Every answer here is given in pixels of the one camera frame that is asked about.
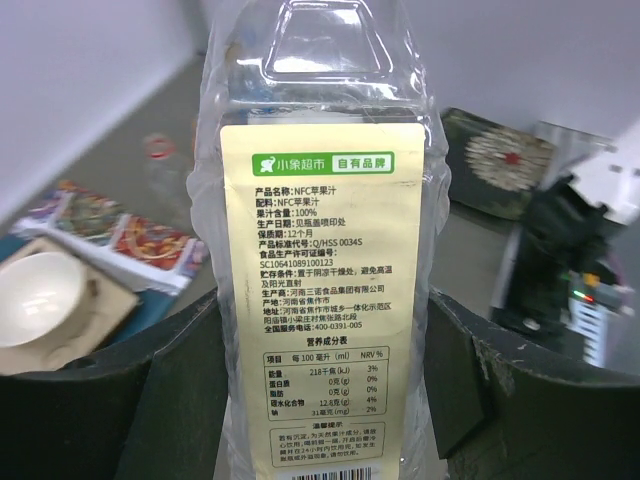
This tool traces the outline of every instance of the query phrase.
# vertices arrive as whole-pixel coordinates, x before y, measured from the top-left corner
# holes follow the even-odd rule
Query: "white bowl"
[[[45,252],[0,270],[0,347],[36,340],[79,308],[87,290],[87,270],[62,252]]]

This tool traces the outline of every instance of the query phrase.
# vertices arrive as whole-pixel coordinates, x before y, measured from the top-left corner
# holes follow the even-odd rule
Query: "green logo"
[[[393,152],[258,153],[253,156],[256,177],[390,174],[394,169]]]

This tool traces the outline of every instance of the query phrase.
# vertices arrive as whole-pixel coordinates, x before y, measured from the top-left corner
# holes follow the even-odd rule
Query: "product label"
[[[259,480],[398,478],[424,128],[221,132]]]

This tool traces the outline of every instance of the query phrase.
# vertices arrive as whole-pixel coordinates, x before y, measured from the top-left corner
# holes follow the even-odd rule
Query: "plastic bottle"
[[[191,198],[187,177],[193,171],[193,160],[177,151],[167,136],[154,133],[144,139],[145,170],[156,199],[169,213],[166,223],[191,232]]]
[[[428,276],[449,213],[448,145],[401,1],[228,0],[218,5],[201,89],[193,221],[214,257],[230,376],[225,436],[232,480],[254,480],[232,292],[220,129],[229,124],[420,123],[427,136],[411,371],[400,479],[423,480]]]

